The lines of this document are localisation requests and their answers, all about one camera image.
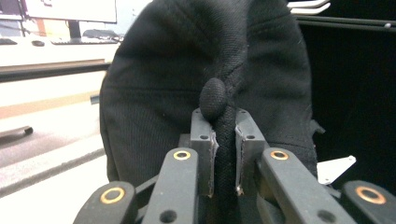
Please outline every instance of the desk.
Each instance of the desk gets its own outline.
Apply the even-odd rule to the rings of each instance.
[[[31,43],[33,38],[11,39],[18,45],[0,46],[0,79],[2,74],[19,71],[56,70],[70,66],[110,63],[119,46],[59,46],[51,44],[47,38],[38,37],[35,40],[40,39],[45,42],[45,46],[35,47]],[[89,101],[91,95],[99,92],[105,73],[106,71],[95,71],[69,76],[54,74],[53,77],[0,83],[0,119]],[[19,130],[18,127],[10,126],[8,130]]]

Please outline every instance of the computer monitor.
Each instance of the computer monitor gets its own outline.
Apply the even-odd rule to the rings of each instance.
[[[22,20],[18,0],[0,0],[0,20]]]
[[[79,21],[117,22],[116,0],[22,0],[27,18],[68,21],[70,36],[81,37]]]

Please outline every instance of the black fabric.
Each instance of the black fabric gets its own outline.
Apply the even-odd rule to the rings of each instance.
[[[134,186],[157,175],[166,152],[190,132],[200,96],[204,108],[211,94],[224,91],[201,94],[213,77],[226,96],[218,100],[222,111],[210,119],[219,150],[205,222],[239,223],[233,185],[237,107],[249,111],[270,146],[294,152],[316,174],[309,62],[286,2],[149,4],[124,37],[100,93],[107,175]]]

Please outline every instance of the keyboard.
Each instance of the keyboard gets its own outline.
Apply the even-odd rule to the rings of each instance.
[[[50,41],[53,45],[95,45],[95,44],[118,44],[118,41],[110,39],[94,38],[71,38],[71,39],[53,39]]]
[[[17,45],[18,43],[8,39],[8,38],[0,38],[0,45]]]

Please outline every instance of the white floor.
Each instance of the white floor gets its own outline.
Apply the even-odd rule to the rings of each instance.
[[[91,194],[107,183],[106,156],[0,199],[2,224],[71,224]]]

